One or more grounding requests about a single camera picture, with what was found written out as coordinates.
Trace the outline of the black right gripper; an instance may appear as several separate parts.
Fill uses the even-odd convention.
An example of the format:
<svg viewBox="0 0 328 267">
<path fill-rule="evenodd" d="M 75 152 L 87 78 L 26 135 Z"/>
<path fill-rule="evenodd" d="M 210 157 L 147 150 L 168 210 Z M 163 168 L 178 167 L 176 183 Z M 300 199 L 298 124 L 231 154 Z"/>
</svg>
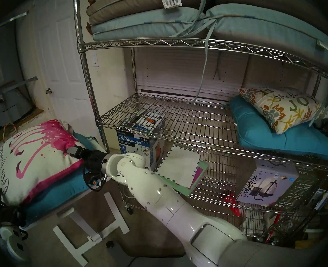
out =
<svg viewBox="0 0 328 267">
<path fill-rule="evenodd" d="M 84 161 L 82 177 L 86 186 L 104 186 L 107 180 L 106 166 L 109 153 L 100 150 L 84 149 L 81 146 L 69 147 L 66 152 L 74 158 Z"/>
</svg>

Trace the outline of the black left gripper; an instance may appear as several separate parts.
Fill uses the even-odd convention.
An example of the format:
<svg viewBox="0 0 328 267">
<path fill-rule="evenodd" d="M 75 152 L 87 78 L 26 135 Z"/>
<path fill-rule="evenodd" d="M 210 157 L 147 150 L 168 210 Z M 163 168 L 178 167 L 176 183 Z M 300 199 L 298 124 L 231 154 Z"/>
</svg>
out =
<svg viewBox="0 0 328 267">
<path fill-rule="evenodd" d="M 18 206 L 9 206 L 2 201 L 2 190 L 0 189 L 0 220 L 11 225 L 24 227 L 25 212 Z"/>
</svg>

